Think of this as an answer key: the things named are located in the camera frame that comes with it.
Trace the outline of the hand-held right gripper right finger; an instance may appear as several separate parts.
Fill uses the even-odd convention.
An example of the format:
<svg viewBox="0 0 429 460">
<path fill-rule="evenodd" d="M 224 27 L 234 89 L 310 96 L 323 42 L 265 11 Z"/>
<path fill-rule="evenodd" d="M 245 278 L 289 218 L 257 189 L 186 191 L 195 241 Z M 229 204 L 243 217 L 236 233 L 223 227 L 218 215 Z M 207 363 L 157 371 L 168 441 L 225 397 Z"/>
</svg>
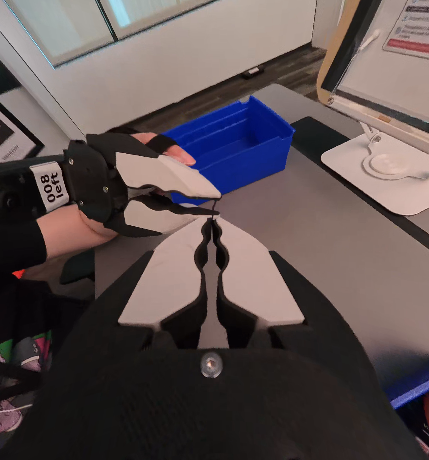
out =
<svg viewBox="0 0 429 460">
<path fill-rule="evenodd" d="M 213 220 L 220 269 L 216 308 L 229 348 L 246 348 L 254 332 L 303 324 L 298 307 L 270 251 L 223 218 Z"/>
</svg>

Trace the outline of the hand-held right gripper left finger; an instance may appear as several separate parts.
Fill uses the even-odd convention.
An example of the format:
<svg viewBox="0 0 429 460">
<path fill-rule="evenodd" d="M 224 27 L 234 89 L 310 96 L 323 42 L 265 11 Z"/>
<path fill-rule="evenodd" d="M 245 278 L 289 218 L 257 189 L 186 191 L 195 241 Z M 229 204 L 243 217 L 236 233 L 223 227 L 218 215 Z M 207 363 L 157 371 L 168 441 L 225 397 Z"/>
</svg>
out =
<svg viewBox="0 0 429 460">
<path fill-rule="evenodd" d="M 196 219 L 153 251 L 121 313 L 121 326 L 168 332 L 177 348 L 197 348 L 207 317 L 204 266 L 212 219 Z"/>
</svg>

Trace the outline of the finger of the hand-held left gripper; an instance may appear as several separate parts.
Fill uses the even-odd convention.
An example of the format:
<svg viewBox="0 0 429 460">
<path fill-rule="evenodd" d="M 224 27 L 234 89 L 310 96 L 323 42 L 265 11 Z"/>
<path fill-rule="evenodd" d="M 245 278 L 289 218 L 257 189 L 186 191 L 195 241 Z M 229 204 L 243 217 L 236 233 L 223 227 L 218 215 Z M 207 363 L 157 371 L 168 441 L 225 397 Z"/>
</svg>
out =
<svg viewBox="0 0 429 460">
<path fill-rule="evenodd" d="M 177 231 L 193 221 L 217 219 L 215 206 L 204 208 L 192 203 L 174 203 L 157 195 L 139 195 L 128 200 L 124 207 L 124 235 L 164 235 Z"/>
<path fill-rule="evenodd" d="M 166 155 L 151 158 L 117 152 L 116 169 L 130 189 L 154 187 L 193 199 L 221 198 L 219 190 L 197 170 Z"/>
</svg>

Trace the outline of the blue plastic bin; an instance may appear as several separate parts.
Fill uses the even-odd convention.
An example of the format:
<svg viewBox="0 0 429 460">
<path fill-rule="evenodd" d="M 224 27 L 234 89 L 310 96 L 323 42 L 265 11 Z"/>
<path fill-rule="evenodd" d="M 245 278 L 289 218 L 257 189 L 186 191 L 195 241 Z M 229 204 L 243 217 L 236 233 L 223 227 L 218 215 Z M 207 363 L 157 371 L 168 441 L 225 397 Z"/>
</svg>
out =
<svg viewBox="0 0 429 460">
<path fill-rule="evenodd" d="M 250 96 L 164 132 L 222 195 L 285 169 L 295 129 Z"/>
<path fill-rule="evenodd" d="M 429 376 L 410 377 L 386 390 L 394 410 L 429 392 Z"/>
</svg>

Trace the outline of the person's left hand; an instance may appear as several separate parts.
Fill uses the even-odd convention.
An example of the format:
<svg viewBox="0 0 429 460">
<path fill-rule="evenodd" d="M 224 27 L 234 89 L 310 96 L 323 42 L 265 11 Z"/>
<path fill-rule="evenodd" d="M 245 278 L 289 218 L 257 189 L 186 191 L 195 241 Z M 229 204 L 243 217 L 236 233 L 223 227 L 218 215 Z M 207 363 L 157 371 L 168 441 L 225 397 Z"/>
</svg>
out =
<svg viewBox="0 0 429 460">
<path fill-rule="evenodd" d="M 176 141 L 161 134 L 139 132 L 131 127 L 115 127 L 109 133 L 131 135 L 150 149 L 183 163 L 193 166 L 196 160 Z M 37 219 L 39 227 L 36 261 L 43 263 L 69 253 L 92 249 L 114 239 L 118 234 L 105 228 L 102 223 L 89 219 L 77 205 L 58 208 Z"/>
</svg>

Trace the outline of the white board stand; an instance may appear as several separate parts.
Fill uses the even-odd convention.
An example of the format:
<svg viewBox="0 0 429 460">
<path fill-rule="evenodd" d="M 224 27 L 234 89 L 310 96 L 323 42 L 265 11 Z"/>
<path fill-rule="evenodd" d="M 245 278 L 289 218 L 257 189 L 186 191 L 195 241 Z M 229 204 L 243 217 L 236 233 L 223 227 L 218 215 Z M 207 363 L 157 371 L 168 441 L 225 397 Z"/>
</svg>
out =
<svg viewBox="0 0 429 460">
<path fill-rule="evenodd" d="M 364 134 L 324 152 L 322 163 L 391 213 L 429 209 L 429 155 L 360 125 Z"/>
</svg>

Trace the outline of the glass partition window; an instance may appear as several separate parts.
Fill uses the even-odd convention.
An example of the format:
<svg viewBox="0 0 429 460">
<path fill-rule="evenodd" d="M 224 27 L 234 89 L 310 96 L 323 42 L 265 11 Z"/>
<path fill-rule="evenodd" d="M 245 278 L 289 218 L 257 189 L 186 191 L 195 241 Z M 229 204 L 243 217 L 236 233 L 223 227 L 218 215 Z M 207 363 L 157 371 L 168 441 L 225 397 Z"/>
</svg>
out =
<svg viewBox="0 0 429 460">
<path fill-rule="evenodd" d="M 6 0 L 53 68 L 184 14 L 208 0 Z"/>
</svg>

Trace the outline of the white stylus pen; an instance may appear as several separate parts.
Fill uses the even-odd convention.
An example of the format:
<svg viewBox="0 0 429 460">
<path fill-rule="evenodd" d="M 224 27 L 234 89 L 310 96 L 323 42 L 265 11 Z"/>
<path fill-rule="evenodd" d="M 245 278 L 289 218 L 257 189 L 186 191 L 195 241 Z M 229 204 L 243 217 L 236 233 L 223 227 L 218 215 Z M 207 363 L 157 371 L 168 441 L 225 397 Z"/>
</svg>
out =
<svg viewBox="0 0 429 460">
<path fill-rule="evenodd" d="M 357 48 L 357 50 L 354 52 L 353 56 L 350 58 L 347 66 L 345 67 L 344 71 L 342 72 L 342 75 L 339 77 L 337 83 L 335 84 L 334 88 L 332 89 L 332 92 L 329 95 L 328 101 L 326 102 L 327 106 L 330 106 L 333 104 L 334 101 L 334 95 L 336 93 L 336 90 L 338 89 L 338 86 L 344 79 L 345 74 L 348 72 L 349 67 L 351 66 L 352 62 L 356 59 L 357 55 L 360 54 L 365 48 L 367 48 L 373 41 L 378 39 L 380 34 L 380 30 L 376 29 L 363 43 L 360 44 L 360 46 Z"/>
</svg>

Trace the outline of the paper notice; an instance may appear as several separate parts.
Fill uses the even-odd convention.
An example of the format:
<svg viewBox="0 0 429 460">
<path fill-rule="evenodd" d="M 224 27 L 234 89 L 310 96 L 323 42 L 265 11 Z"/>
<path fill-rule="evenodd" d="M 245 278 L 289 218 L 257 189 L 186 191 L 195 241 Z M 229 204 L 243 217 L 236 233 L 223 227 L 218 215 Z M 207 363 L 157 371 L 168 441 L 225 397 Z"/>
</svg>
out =
<svg viewBox="0 0 429 460">
<path fill-rule="evenodd" d="M 382 49 L 429 59 L 429 0 L 406 1 Z"/>
</svg>

